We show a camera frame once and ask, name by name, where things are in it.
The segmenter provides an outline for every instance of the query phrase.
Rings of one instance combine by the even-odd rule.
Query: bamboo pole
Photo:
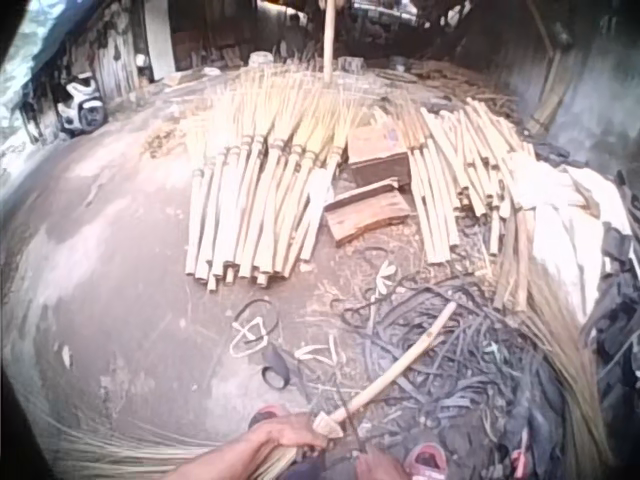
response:
[[[327,10],[324,19],[324,54],[323,74],[324,82],[331,83],[333,75],[333,41],[336,30],[336,0],[327,0]]]

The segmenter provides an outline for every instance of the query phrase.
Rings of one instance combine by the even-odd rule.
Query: pink sandal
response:
[[[412,480],[446,480],[447,457],[436,443],[418,445],[404,461],[404,469]]]

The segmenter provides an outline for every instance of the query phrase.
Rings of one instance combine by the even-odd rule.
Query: wood scrap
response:
[[[324,215],[337,246],[366,232],[402,223],[409,217],[411,209],[400,192],[389,183],[381,185],[389,186],[392,187],[390,190],[356,191],[351,197],[338,200],[339,206],[325,209]]]

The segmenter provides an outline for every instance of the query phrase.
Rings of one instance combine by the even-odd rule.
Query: stacked bamboo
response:
[[[491,255],[499,253],[507,220],[496,306],[513,290],[517,309],[525,309],[530,228],[526,212],[513,198],[512,158],[517,154],[518,161],[535,162],[533,146],[511,123],[472,99],[463,108],[437,114],[400,101],[395,120],[409,151],[411,191],[427,263],[451,259],[451,249],[460,242],[456,216],[465,207],[490,221]]]
[[[359,98],[279,66],[248,70],[214,96],[209,128],[189,125],[187,274],[209,291],[236,277],[266,286],[311,257]]]

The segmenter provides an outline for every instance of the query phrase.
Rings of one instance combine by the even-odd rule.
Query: motorcycle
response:
[[[93,133],[107,123],[107,110],[91,73],[82,73],[65,85],[66,99],[57,103],[62,129],[72,135]]]

